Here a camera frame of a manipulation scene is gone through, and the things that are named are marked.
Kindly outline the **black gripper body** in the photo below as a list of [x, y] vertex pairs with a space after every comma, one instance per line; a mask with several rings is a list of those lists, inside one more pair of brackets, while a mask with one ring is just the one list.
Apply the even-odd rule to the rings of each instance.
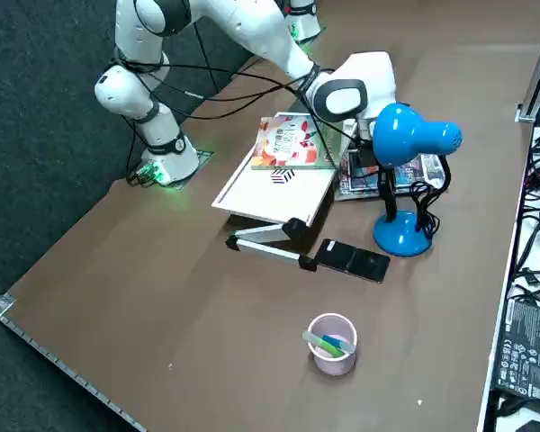
[[376, 167], [374, 145], [371, 139], [353, 138], [351, 160], [356, 167]]

